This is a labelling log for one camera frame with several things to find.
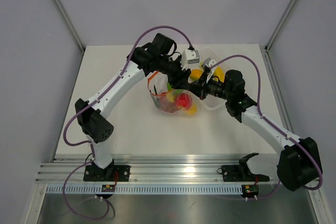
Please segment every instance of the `white wall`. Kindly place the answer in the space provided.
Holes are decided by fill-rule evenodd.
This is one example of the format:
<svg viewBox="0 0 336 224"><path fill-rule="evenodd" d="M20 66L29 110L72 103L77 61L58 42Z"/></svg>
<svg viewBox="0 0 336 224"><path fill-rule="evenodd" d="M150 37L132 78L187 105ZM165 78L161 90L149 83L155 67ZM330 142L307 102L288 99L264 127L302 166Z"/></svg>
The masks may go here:
<svg viewBox="0 0 336 224"><path fill-rule="evenodd" d="M0 222L19 223L50 161L80 62L51 0L0 0Z"/></svg>
<svg viewBox="0 0 336 224"><path fill-rule="evenodd" d="M86 45L127 45L156 25L195 44L266 44L289 0L61 0Z"/></svg>
<svg viewBox="0 0 336 224"><path fill-rule="evenodd" d="M271 57L295 132L318 142L324 192L336 212L336 1L300 0Z"/></svg>

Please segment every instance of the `table surface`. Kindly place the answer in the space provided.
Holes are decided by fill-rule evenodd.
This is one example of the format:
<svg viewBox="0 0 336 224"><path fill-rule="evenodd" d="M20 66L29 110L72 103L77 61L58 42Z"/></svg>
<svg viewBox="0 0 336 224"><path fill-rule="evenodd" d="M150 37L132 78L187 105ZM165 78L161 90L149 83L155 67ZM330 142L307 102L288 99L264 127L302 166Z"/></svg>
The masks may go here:
<svg viewBox="0 0 336 224"><path fill-rule="evenodd" d="M186 45L179 45L178 51ZM257 44L195 45L196 49L208 47L221 58L242 54L250 57L261 74L261 109L282 125L275 97L267 75L263 57ZM75 114L75 102L87 100L98 92L123 66L132 46L88 46L79 70L75 88L66 115L66 122ZM242 72L246 81L246 93L256 100L257 74L245 59L226 62ZM146 88L144 79L135 85L113 109L108 121L114 133L108 139L111 153L130 155L178 155L178 154L248 154L258 152L273 154L275 151L257 133L232 118L222 107L207 111L200 106L194 117L166 115L158 111ZM86 140L77 121L68 130L72 143ZM87 144L70 147L62 136L56 155L89 154Z"/></svg>

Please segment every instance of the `gray floor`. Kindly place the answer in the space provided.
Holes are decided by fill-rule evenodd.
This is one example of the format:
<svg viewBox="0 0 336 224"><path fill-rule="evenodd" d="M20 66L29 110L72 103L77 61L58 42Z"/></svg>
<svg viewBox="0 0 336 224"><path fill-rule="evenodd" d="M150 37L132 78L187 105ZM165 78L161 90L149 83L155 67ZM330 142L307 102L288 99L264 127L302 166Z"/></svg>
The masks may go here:
<svg viewBox="0 0 336 224"><path fill-rule="evenodd" d="M261 194L270 188L262 188ZM106 206L98 200L76 203L89 195L68 195L69 202L83 215L98 217ZM304 189L290 192L285 188L272 197L259 201L222 199L224 196L203 195L113 195L115 216L95 223L317 223L308 193ZM39 224L94 223L67 213L61 194L47 194L39 217Z"/></svg>

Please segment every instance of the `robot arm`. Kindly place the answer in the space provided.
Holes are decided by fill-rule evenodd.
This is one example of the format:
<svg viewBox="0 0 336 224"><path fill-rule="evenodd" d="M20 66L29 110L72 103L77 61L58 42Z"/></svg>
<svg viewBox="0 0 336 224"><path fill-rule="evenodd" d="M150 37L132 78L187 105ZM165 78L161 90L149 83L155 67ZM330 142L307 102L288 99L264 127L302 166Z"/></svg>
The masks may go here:
<svg viewBox="0 0 336 224"><path fill-rule="evenodd" d="M198 81L189 83L188 77L191 71L190 69L185 69L184 62L188 62L188 57L194 57L197 52L193 49L188 49L184 51L183 59L182 56L178 56L175 60L172 60L167 53L173 44L174 41L172 39L162 34L157 34L153 43L136 48L127 66L127 71L120 77L113 89L109 90L100 101L78 116L78 122L83 132L92 141L96 155L94 164L98 168L107 169L113 163L110 148L106 146L108 144L106 140L112 134L113 126L106 118L110 115L114 106L136 83L150 72L159 71L167 75L168 82L174 89L188 90L201 100L206 98L208 94L227 100L225 105L228 113L240 123L257 132L278 153L280 160L277 166L277 175L288 189L296 190L318 177L317 170L307 156L297 149L293 142L279 134L279 131L262 119L256 107L257 103L245 94L245 81L242 73L237 70L227 71L223 83L217 79L209 78L208 75L211 69L205 68ZM82 110L89 103L97 100L119 74L112 78L89 101L85 102L79 99L75 104L76 111ZM287 132L295 141L299 142L321 169L317 144L313 139L306 138L303 140L299 136L289 133L281 126L278 126L278 128ZM249 168L251 170L249 172L258 174L257 167L249 165Z"/></svg>

